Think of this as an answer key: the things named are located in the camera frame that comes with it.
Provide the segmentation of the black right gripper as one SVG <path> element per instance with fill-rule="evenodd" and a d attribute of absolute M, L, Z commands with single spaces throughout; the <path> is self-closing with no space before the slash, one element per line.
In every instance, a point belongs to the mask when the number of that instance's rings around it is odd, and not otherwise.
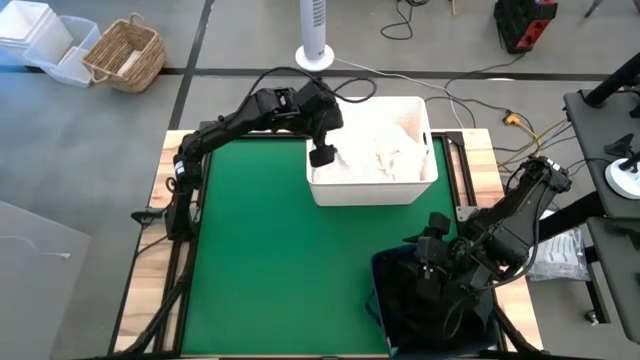
<path fill-rule="evenodd" d="M 470 264 L 471 242 L 456 237 L 445 242 L 423 233 L 402 239 L 405 243 L 417 243 L 414 257 L 418 261 L 416 275 L 417 293 L 428 301 L 441 301 L 451 292 L 454 280 Z"/>

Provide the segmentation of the large white lace garment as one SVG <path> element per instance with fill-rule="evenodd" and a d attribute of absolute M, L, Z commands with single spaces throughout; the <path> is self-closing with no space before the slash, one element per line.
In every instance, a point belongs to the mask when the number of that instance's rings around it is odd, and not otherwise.
<path fill-rule="evenodd" d="M 416 117 L 357 121 L 331 131 L 335 160 L 311 170 L 315 184 L 415 183 L 424 180 L 429 154 Z"/>

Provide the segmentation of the white plastic laundry basket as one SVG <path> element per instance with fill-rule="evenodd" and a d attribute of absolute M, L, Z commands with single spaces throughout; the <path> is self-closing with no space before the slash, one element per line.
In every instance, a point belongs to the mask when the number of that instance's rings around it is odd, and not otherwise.
<path fill-rule="evenodd" d="M 424 143 L 429 154 L 423 170 L 424 180 L 415 183 L 315 184 L 311 181 L 310 164 L 305 165 L 306 180 L 314 201 L 319 206 L 387 206 L 409 205 L 417 200 L 439 178 L 434 141 L 425 102 L 417 96 L 376 96 L 357 104 L 338 102 L 344 125 L 357 121 L 374 122 L 382 118 L 416 117 L 423 127 Z"/>

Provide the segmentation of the white tower fan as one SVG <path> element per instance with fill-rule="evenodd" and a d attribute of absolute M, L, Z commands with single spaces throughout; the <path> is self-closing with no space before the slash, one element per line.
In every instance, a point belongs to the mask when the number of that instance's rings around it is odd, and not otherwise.
<path fill-rule="evenodd" d="M 326 41 L 326 0 L 299 0 L 302 45 L 295 61 L 303 69 L 320 72 L 333 63 L 335 54 Z"/>

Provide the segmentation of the green table mat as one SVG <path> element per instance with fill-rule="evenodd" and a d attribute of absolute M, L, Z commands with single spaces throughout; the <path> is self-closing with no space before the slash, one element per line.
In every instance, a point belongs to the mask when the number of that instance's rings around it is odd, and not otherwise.
<path fill-rule="evenodd" d="M 185 324 L 186 355 L 370 355 L 370 261 L 454 213 L 446 162 L 408 206 L 320 207 L 301 140 L 237 140 L 211 161 Z"/>

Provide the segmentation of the clear plastic bag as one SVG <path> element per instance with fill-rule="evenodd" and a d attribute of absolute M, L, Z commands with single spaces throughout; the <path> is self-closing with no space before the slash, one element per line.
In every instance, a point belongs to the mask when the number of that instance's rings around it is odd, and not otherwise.
<path fill-rule="evenodd" d="M 533 282 L 547 280 L 589 281 L 583 234 L 579 227 L 560 233 L 538 245 L 533 265 L 526 278 Z"/>

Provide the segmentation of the black side table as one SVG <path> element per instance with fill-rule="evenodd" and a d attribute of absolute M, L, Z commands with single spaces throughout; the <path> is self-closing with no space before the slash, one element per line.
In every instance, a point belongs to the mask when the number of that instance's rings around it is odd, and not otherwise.
<path fill-rule="evenodd" d="M 640 219 L 640 200 L 618 195 L 607 184 L 605 169 L 616 157 L 607 155 L 604 147 L 633 133 L 633 152 L 640 153 L 640 118 L 629 113 L 640 104 L 640 97 L 632 93 L 614 93 L 599 107 L 590 107 L 579 92 L 564 95 L 565 110 L 585 158 L 604 212 L 611 218 Z"/>

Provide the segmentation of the wicker basket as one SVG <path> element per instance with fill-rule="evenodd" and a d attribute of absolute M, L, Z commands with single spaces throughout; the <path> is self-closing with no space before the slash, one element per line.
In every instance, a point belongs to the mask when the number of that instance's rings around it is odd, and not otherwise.
<path fill-rule="evenodd" d="M 166 50 L 161 35 L 133 12 L 111 24 L 81 62 L 95 84 L 142 93 L 165 65 Z"/>

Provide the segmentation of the dark grey table panel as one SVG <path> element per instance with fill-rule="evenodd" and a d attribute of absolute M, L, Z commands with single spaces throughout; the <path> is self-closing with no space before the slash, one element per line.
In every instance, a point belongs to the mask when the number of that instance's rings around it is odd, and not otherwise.
<path fill-rule="evenodd" d="M 640 345 L 640 220 L 592 217 L 588 263 L 599 262 L 626 337 Z"/>

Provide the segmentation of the white round device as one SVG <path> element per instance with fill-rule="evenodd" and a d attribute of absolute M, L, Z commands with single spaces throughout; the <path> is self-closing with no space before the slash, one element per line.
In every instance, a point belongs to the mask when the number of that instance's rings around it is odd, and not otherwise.
<path fill-rule="evenodd" d="M 617 159 L 604 172 L 606 183 L 618 195 L 630 200 L 640 200 L 640 161 L 631 158 Z"/>

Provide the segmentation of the black and red crate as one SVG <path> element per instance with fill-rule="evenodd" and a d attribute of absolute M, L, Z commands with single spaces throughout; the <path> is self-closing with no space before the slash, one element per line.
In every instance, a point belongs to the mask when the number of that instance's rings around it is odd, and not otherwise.
<path fill-rule="evenodd" d="M 493 17 L 501 46 L 509 54 L 531 51 L 557 8 L 556 0 L 497 0 Z"/>

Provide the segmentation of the clear plastic storage bin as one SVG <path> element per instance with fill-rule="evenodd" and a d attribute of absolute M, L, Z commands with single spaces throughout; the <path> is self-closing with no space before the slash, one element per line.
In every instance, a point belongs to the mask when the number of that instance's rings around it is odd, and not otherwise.
<path fill-rule="evenodd" d="M 83 65 L 82 58 L 100 37 L 95 22 L 75 16 L 59 16 L 44 26 L 23 56 L 54 80 L 87 88 L 92 84 L 92 75 Z"/>

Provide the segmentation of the black slanted pole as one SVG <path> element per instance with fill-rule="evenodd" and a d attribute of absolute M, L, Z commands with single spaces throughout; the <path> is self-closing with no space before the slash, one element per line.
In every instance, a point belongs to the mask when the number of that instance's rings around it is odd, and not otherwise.
<path fill-rule="evenodd" d="M 640 81 L 640 52 L 630 58 L 594 90 L 583 96 L 591 107 L 599 107 L 607 98 L 624 86 L 632 86 Z"/>

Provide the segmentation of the stacked white plastic bins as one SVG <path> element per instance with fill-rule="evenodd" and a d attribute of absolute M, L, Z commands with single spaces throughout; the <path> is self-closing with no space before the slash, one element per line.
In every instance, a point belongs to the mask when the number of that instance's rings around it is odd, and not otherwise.
<path fill-rule="evenodd" d="M 57 63 L 73 42 L 61 18 L 46 3 L 12 0 L 0 10 L 0 52 L 17 62 Z"/>

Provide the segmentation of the translucent floor sheet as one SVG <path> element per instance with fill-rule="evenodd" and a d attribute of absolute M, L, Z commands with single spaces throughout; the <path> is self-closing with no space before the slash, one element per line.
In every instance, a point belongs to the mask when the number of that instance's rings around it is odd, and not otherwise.
<path fill-rule="evenodd" d="M 0 360 L 48 360 L 91 237 L 0 201 Z"/>

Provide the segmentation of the black clamp mount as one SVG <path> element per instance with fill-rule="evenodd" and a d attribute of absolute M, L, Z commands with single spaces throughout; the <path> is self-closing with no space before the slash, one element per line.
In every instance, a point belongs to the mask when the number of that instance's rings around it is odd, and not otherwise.
<path fill-rule="evenodd" d="M 640 151 L 634 152 L 632 150 L 633 138 L 634 134 L 628 133 L 615 142 L 605 145 L 603 150 L 607 155 L 625 158 L 625 161 L 619 165 L 620 170 L 637 173 L 640 164 Z"/>

